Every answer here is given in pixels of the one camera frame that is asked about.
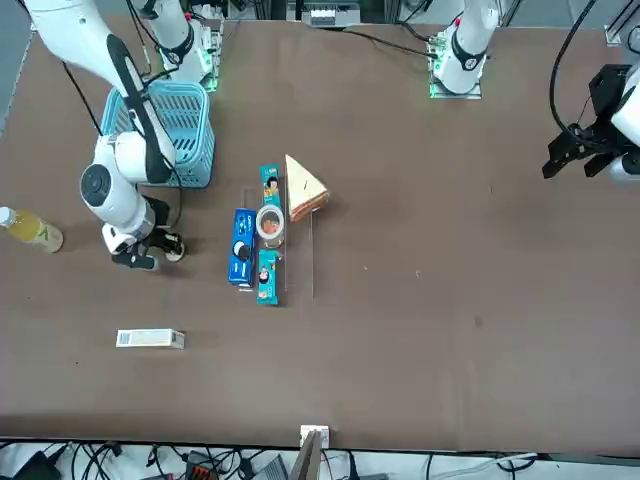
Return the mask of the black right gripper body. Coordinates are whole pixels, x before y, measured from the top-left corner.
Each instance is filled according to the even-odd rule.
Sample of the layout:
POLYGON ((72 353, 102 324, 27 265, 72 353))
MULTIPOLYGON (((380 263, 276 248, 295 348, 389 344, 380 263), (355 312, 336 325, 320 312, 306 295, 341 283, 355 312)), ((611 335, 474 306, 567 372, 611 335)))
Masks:
POLYGON ((160 232, 169 232, 170 207, 163 200, 144 197, 145 210, 142 220, 142 244, 156 246, 156 237, 160 232))

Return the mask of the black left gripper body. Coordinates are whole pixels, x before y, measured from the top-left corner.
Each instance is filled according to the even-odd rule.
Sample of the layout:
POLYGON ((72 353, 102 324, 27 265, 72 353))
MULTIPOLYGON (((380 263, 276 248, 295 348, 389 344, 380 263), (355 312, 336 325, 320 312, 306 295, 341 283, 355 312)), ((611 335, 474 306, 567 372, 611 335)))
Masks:
POLYGON ((595 121, 576 134, 587 151, 620 150, 631 145, 612 123, 623 97, 628 64, 606 64, 589 82, 589 92, 595 121))

